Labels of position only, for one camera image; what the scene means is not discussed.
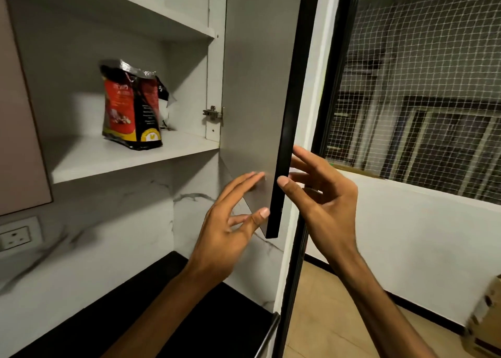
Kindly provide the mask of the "person's right forearm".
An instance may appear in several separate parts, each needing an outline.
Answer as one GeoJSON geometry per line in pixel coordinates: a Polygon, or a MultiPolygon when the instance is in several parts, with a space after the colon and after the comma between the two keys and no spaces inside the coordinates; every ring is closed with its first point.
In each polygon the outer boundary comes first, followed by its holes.
{"type": "Polygon", "coordinates": [[[328,261],[353,299],[380,358],[438,358],[357,250],[328,257],[328,261]]]}

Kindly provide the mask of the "person's left hand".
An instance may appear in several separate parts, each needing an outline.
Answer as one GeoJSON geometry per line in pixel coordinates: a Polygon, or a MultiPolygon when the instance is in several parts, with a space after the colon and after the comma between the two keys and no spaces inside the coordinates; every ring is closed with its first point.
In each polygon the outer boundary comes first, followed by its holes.
{"type": "Polygon", "coordinates": [[[187,265],[216,266],[229,270],[229,275],[232,273],[252,238],[231,229],[232,211],[243,196],[264,177],[264,172],[245,173],[224,187],[205,216],[187,265]]]}

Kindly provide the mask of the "white safety net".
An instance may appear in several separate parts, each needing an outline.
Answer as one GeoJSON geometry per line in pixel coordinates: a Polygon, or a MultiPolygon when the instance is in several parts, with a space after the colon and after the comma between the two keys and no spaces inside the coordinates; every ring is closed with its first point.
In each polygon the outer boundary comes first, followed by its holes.
{"type": "Polygon", "coordinates": [[[382,178],[405,95],[501,99],[501,0],[360,0],[324,156],[382,178]]]}

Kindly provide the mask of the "red and black snack packet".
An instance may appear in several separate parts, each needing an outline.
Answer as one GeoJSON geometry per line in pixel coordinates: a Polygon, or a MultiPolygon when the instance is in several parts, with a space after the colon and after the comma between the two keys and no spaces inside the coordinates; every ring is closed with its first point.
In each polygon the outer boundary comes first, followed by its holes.
{"type": "Polygon", "coordinates": [[[134,67],[122,59],[99,61],[105,90],[102,135],[133,151],[163,146],[160,101],[170,92],[156,71],[134,67]]]}

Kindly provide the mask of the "grey cabinet door black edge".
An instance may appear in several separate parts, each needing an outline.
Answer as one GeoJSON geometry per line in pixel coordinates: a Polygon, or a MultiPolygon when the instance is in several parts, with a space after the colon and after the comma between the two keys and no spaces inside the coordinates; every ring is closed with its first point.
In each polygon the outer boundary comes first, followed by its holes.
{"type": "Polygon", "coordinates": [[[252,213],[268,208],[261,230],[279,236],[318,0],[227,0],[220,157],[230,175],[264,172],[244,195],[252,213]]]}

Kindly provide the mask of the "beige cabinet door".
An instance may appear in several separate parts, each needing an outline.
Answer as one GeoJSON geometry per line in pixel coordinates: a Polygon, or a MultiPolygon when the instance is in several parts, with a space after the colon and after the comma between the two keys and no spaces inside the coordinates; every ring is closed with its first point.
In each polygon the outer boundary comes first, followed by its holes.
{"type": "Polygon", "coordinates": [[[0,0],[0,216],[53,200],[7,0],[0,0]]]}

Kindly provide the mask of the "person's left forearm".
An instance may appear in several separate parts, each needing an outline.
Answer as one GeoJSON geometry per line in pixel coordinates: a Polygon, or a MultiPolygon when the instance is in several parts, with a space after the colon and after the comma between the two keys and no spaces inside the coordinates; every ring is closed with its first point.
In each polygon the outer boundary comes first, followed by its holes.
{"type": "Polygon", "coordinates": [[[101,358],[156,358],[194,307],[229,273],[188,264],[101,358]]]}

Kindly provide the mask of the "black sliding door frame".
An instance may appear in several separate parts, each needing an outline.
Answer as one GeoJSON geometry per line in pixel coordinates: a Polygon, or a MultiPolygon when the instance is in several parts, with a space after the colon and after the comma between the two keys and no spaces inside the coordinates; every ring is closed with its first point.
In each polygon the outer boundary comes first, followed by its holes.
{"type": "MultiPolygon", "coordinates": [[[[318,0],[294,144],[322,154],[332,121],[359,0],[318,0]]],[[[285,198],[279,230],[286,232],[274,312],[281,315],[265,358],[282,358],[308,240],[296,205],[285,198]]]]}

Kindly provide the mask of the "person's right hand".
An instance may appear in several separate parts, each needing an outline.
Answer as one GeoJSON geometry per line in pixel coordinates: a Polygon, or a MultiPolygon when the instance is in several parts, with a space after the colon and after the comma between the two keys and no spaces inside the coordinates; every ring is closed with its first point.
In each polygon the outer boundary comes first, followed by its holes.
{"type": "Polygon", "coordinates": [[[314,200],[314,209],[303,216],[307,231],[319,252],[326,258],[357,250],[355,217],[357,185],[325,159],[301,146],[293,147],[288,178],[314,200]]]}

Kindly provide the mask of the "brown cardboard box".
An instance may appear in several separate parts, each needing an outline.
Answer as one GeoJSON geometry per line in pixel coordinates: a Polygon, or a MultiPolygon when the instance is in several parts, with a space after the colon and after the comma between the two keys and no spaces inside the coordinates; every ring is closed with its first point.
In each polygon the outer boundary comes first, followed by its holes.
{"type": "Polygon", "coordinates": [[[501,358],[501,274],[494,277],[479,298],[461,344],[474,358],[501,358]]]}

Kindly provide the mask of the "dark framed window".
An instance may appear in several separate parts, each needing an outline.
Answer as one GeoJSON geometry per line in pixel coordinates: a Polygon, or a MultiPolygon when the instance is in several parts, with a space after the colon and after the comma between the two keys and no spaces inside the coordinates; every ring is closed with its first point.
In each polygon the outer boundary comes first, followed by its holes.
{"type": "Polygon", "coordinates": [[[405,95],[381,176],[501,205],[501,99],[405,95]]]}

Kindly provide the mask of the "white wall cabinet with shelves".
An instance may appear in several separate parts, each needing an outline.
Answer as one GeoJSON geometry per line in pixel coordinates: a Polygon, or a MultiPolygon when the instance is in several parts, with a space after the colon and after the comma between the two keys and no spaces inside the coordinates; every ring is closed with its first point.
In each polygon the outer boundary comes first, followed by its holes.
{"type": "Polygon", "coordinates": [[[53,184],[219,147],[226,0],[7,0],[53,184]],[[98,63],[155,71],[163,146],[105,140],[98,63]]]}

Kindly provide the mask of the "metal cabinet hinge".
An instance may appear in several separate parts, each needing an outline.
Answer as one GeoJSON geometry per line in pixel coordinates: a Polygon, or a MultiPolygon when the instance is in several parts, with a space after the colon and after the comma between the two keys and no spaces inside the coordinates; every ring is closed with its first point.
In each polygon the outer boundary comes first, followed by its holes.
{"type": "Polygon", "coordinates": [[[208,109],[204,109],[202,114],[208,117],[212,122],[219,121],[223,123],[224,107],[221,107],[220,111],[218,111],[216,106],[211,106],[208,109]]]}

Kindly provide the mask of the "white wall socket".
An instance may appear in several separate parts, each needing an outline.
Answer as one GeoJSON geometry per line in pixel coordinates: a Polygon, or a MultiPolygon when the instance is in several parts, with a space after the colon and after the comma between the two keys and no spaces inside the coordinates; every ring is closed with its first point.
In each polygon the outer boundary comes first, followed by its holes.
{"type": "Polygon", "coordinates": [[[38,248],[43,241],[37,216],[0,225],[0,259],[38,248]]]}

